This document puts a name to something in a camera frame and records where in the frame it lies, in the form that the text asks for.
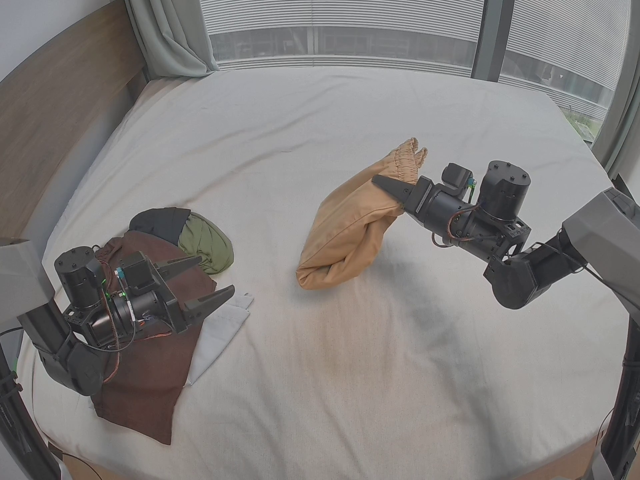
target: wooden headboard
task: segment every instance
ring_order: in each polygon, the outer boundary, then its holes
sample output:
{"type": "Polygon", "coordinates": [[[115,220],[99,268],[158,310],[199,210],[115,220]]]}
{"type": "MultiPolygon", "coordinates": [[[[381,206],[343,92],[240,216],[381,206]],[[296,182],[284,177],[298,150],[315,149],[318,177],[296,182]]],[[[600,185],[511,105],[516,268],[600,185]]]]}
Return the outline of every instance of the wooden headboard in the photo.
{"type": "Polygon", "coordinates": [[[116,0],[0,81],[0,236],[22,235],[69,151],[144,65],[116,0]]]}

